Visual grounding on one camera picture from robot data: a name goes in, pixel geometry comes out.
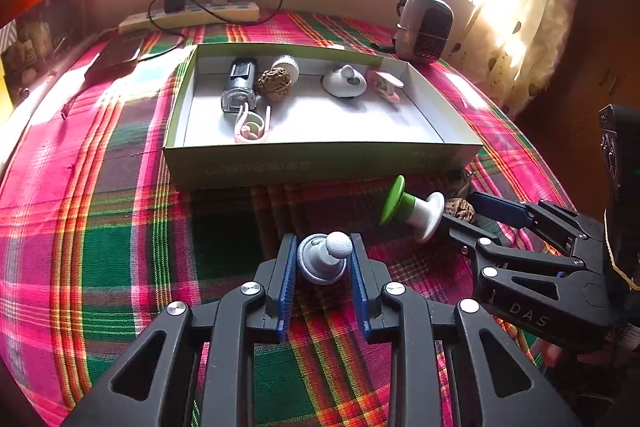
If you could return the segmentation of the brown walnut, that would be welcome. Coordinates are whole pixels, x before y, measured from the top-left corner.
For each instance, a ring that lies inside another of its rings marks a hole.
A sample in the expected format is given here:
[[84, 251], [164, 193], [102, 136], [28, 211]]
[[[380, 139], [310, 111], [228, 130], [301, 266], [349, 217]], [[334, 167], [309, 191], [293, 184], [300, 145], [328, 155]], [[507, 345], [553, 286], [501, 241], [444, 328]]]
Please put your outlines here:
[[270, 102], [282, 102], [292, 86], [291, 74], [283, 67], [273, 67], [260, 75], [257, 92]]
[[474, 207], [462, 197], [447, 199], [445, 204], [445, 212], [448, 216], [466, 223], [473, 223], [475, 219]]

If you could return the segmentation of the white round face toy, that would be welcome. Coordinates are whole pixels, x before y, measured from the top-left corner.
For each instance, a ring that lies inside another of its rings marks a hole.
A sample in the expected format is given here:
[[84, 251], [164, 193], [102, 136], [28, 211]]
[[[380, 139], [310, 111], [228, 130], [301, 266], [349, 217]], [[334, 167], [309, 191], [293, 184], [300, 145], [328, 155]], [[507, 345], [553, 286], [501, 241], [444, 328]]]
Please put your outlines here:
[[352, 65], [333, 69], [321, 78], [321, 86], [334, 98], [358, 98], [367, 90], [367, 81]]

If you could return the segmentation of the small white ribbed jar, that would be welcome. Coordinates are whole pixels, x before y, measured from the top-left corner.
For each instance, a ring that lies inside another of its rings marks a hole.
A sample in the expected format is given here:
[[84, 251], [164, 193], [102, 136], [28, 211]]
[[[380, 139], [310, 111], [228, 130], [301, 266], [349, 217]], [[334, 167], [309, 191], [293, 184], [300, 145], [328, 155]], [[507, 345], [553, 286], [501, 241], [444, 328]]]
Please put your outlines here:
[[272, 68], [282, 68], [288, 73], [291, 83], [295, 84], [299, 78], [299, 66], [291, 55], [282, 55], [272, 63]]

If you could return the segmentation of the green white cardboard box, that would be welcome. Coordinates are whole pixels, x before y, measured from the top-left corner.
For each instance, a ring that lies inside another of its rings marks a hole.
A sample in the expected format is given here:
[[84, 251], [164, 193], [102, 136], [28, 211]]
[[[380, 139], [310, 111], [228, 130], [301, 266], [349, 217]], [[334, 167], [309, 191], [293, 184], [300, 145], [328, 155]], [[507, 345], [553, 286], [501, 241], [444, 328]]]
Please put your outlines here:
[[[235, 115], [220, 99], [232, 62], [254, 58], [265, 72], [291, 55], [299, 78], [282, 101], [261, 98], [255, 113], [271, 107], [270, 130], [253, 143], [236, 143]], [[333, 69], [352, 65], [389, 72], [404, 83], [398, 104], [373, 91], [334, 98], [321, 86]], [[180, 76], [167, 121], [163, 153], [180, 191], [403, 173], [442, 173], [469, 165], [482, 140], [424, 72], [396, 58], [295, 44], [200, 44]]]

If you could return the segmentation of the white power strip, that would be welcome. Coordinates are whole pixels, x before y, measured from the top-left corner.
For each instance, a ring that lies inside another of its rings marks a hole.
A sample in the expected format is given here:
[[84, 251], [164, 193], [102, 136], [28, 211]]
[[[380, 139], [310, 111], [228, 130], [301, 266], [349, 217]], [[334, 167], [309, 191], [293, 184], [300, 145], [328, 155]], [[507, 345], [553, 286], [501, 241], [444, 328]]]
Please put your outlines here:
[[118, 25], [121, 35], [143, 29], [155, 28], [153, 22], [161, 28], [176, 29], [181, 27], [203, 26], [221, 23], [220, 16], [232, 23], [257, 22], [259, 8], [254, 2], [231, 2], [223, 4], [206, 4], [202, 10], [194, 4], [188, 4], [181, 12], [165, 13], [162, 9], [130, 15]]

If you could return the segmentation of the yellow box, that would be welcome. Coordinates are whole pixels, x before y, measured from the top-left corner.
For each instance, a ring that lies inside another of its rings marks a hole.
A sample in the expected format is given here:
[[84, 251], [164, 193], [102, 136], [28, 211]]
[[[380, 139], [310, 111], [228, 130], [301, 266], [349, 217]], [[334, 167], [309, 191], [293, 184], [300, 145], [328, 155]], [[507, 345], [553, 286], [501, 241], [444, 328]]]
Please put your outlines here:
[[0, 61], [0, 126], [3, 126], [11, 117], [14, 106], [8, 87], [6, 87], [6, 76]]

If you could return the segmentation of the black smartphone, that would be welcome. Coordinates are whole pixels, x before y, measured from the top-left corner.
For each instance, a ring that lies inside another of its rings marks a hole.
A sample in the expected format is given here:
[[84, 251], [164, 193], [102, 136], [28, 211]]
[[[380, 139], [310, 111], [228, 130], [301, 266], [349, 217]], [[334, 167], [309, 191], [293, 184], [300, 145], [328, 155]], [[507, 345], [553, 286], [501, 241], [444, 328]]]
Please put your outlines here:
[[116, 36], [87, 69], [85, 80], [88, 83], [99, 83], [130, 74], [142, 57], [147, 35], [145, 31], [138, 31]]

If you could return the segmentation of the pink clip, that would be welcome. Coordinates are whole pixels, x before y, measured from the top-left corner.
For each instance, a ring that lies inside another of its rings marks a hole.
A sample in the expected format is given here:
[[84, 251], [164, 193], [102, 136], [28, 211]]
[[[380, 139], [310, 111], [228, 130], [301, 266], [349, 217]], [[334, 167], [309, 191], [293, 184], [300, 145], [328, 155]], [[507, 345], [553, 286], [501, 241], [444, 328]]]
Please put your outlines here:
[[233, 127], [236, 143], [253, 143], [265, 138], [270, 130], [271, 107], [267, 106], [265, 115], [260, 116], [244, 103], [236, 115]]
[[399, 91], [404, 87], [404, 83], [389, 72], [382, 72], [378, 69], [368, 69], [366, 72], [368, 86], [381, 98], [390, 104], [398, 104], [400, 101]]

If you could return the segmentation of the grey white knob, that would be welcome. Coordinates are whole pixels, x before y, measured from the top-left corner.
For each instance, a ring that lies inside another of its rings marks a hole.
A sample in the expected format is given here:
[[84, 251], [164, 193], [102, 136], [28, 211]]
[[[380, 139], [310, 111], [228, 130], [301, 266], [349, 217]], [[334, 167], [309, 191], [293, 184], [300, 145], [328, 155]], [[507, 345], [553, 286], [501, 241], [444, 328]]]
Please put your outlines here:
[[332, 285], [341, 280], [353, 251], [352, 240], [343, 232], [311, 234], [297, 247], [297, 268], [311, 283]]

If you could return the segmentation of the green white suction holder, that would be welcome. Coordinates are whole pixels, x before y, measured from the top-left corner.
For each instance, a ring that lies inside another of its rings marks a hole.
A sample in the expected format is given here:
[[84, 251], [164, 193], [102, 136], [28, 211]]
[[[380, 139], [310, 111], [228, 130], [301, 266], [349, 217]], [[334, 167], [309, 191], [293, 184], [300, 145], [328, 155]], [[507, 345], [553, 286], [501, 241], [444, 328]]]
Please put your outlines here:
[[387, 225], [396, 219], [413, 228], [416, 243], [426, 243], [436, 232], [445, 213], [444, 194], [433, 192], [426, 199], [420, 199], [406, 191], [406, 179], [398, 176], [387, 193], [380, 225]]

